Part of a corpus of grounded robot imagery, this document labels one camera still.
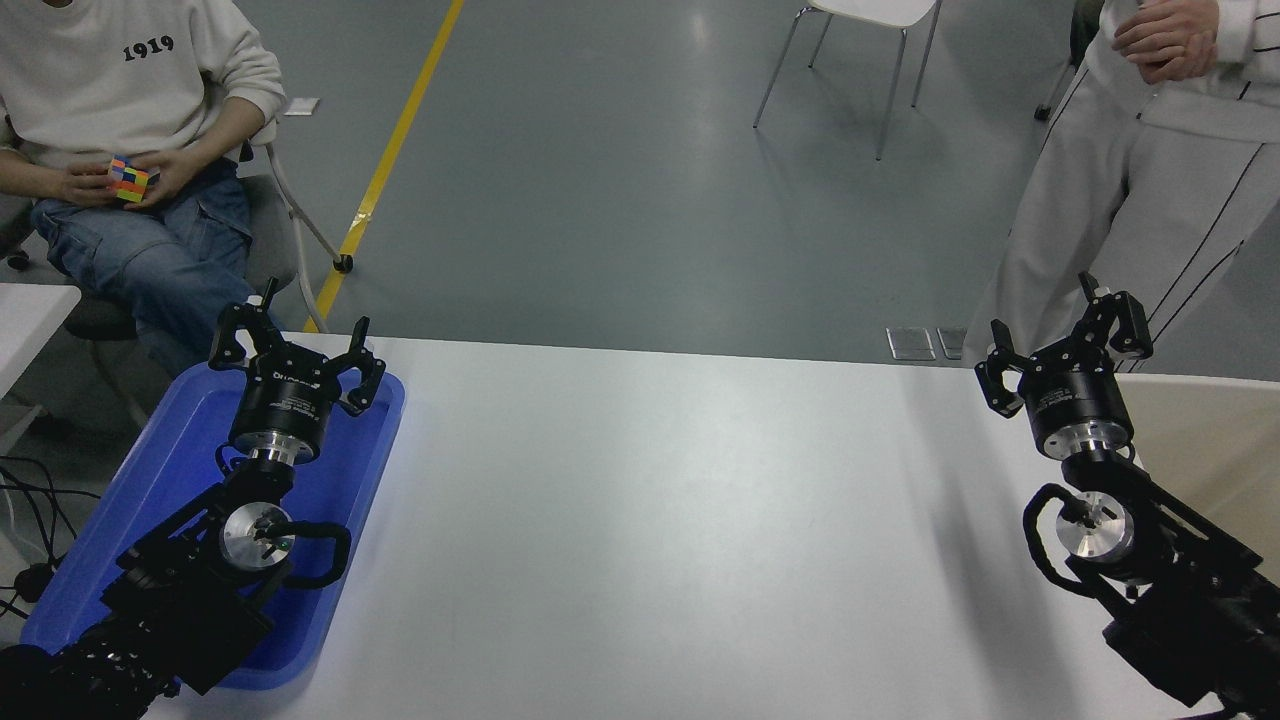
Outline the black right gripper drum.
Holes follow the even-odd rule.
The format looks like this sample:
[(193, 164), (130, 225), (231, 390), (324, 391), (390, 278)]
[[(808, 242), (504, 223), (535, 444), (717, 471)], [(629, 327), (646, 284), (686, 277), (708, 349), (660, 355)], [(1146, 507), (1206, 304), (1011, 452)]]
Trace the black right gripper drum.
[(1020, 396), (1042, 454), (1120, 450), (1133, 424), (1106, 348), (1053, 343), (1032, 354)]

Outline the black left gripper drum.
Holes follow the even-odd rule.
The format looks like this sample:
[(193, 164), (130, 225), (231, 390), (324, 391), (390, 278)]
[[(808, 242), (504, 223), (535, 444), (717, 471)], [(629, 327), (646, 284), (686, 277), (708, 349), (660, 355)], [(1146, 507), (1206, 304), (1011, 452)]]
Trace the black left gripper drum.
[(298, 441), (307, 451), (321, 450), (340, 392), (340, 373), (328, 369), (328, 356), (311, 350), (273, 350), (252, 357), (230, 425), (230, 443), (250, 451), (275, 433)]

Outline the seated person's left hand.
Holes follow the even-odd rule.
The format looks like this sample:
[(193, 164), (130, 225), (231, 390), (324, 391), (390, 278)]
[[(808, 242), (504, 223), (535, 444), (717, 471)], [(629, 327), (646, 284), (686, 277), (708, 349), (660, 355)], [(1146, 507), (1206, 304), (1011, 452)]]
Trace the seated person's left hand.
[(131, 209), (142, 210), (169, 202), (205, 168), (210, 160), (192, 146), (188, 149), (165, 150), (140, 154), (132, 158), (136, 169), (150, 173), (150, 181), (143, 200), (131, 204)]

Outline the seated person's right hand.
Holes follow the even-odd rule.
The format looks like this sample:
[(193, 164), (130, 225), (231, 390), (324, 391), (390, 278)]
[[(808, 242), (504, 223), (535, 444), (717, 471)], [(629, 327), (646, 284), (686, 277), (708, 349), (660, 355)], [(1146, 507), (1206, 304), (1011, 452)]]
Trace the seated person's right hand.
[(76, 208), (124, 209), (110, 161), (74, 163), (54, 172), (52, 197)]

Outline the standing person's right hand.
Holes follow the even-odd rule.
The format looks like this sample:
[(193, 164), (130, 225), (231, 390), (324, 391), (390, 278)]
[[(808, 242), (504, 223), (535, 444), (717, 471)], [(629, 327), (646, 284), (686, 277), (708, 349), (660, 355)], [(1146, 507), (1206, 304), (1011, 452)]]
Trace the standing person's right hand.
[(1213, 69), (1217, 56), (1217, 47), (1211, 46), (1207, 53), (1184, 54), (1165, 61), (1139, 61), (1137, 67), (1147, 85), (1161, 85), (1206, 76)]

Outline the standing person's left hand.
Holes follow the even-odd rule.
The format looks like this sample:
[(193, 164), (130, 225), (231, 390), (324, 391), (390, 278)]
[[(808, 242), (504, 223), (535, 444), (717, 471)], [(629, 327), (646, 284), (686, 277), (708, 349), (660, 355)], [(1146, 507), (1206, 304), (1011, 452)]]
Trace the standing person's left hand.
[(1204, 55), (1220, 19), (1217, 1), (1146, 1), (1116, 28), (1111, 47), (1137, 63)]

